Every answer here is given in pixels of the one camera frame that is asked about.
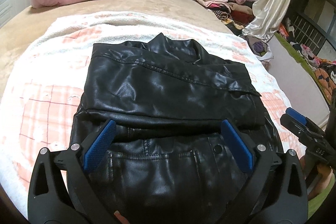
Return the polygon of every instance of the black leather jacket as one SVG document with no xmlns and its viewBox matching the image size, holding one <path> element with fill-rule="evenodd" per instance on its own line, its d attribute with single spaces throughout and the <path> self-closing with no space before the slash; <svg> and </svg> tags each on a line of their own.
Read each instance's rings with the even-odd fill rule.
<svg viewBox="0 0 336 224">
<path fill-rule="evenodd" d="M 283 151 L 245 65 L 162 33 L 94 44 L 71 144 L 115 120 L 115 142 L 89 176 L 108 210 L 131 224 L 214 224 L 247 178 L 219 135 L 225 118 Z"/>
</svg>

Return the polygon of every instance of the jacket pocket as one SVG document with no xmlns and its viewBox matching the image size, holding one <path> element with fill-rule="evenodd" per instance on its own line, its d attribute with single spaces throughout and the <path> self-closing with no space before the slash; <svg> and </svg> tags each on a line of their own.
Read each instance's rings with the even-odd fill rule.
<svg viewBox="0 0 336 224">
<path fill-rule="evenodd" d="M 110 154 L 118 210 L 132 224 L 194 224 L 202 216 L 197 152 Z"/>
</svg>

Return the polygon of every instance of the human hand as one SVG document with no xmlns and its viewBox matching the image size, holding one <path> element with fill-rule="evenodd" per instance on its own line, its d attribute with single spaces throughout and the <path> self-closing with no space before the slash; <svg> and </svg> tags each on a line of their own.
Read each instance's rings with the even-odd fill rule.
<svg viewBox="0 0 336 224">
<path fill-rule="evenodd" d="M 300 164 L 301 164 L 302 169 L 304 169 L 305 168 L 305 156 L 303 156 L 300 159 Z M 308 200 L 311 200 L 317 195 L 319 195 L 320 193 L 322 193 L 322 191 L 325 190 L 327 186 L 329 185 L 330 180 L 333 176 L 333 170 L 328 165 L 319 163 L 317 165 L 317 170 L 319 174 L 321 175 L 321 179 L 319 180 L 317 185 L 314 187 L 314 189 L 309 193 Z"/>
<path fill-rule="evenodd" d="M 128 220 L 119 213 L 119 211 L 115 211 L 114 215 L 116 218 L 118 218 L 121 224 L 130 224 Z"/>
</svg>

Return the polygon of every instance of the satin curtain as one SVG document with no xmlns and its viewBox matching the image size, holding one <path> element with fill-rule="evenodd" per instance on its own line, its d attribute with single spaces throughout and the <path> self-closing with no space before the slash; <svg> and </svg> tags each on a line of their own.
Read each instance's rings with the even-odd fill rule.
<svg viewBox="0 0 336 224">
<path fill-rule="evenodd" d="M 243 29 L 243 35 L 251 35 L 269 41 L 278 30 L 290 0 L 258 0 L 252 10 L 255 19 Z"/>
</svg>

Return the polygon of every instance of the pink plaid pattern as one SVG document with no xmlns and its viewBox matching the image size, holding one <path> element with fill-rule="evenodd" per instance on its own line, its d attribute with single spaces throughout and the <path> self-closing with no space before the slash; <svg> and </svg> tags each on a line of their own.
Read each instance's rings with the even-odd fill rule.
<svg viewBox="0 0 336 224">
<path fill-rule="evenodd" d="M 48 147 L 51 151 L 57 151 L 68 147 L 73 116 L 82 93 L 82 89 L 70 86 L 25 85 L 20 97 L 24 113 L 19 142 L 30 166 L 17 164 L 17 170 L 27 189 L 31 168 L 40 149 Z"/>
<path fill-rule="evenodd" d="M 96 39 L 101 34 L 101 28 L 99 26 L 94 27 L 87 27 L 85 29 L 76 31 L 71 33 L 70 35 L 67 35 L 63 39 L 63 43 L 82 43 L 86 42 L 89 39 Z"/>
<path fill-rule="evenodd" d="M 261 100 L 264 106 L 267 108 L 270 117 L 273 121 L 280 125 L 280 118 L 287 109 L 283 99 L 281 98 L 281 95 L 276 90 L 273 93 L 263 92 L 261 95 Z M 278 130 L 278 132 L 281 141 L 288 142 L 289 146 L 297 152 L 298 157 L 302 157 L 303 155 L 300 149 L 300 143 L 298 142 L 298 138 L 282 126 L 281 129 Z"/>
</svg>

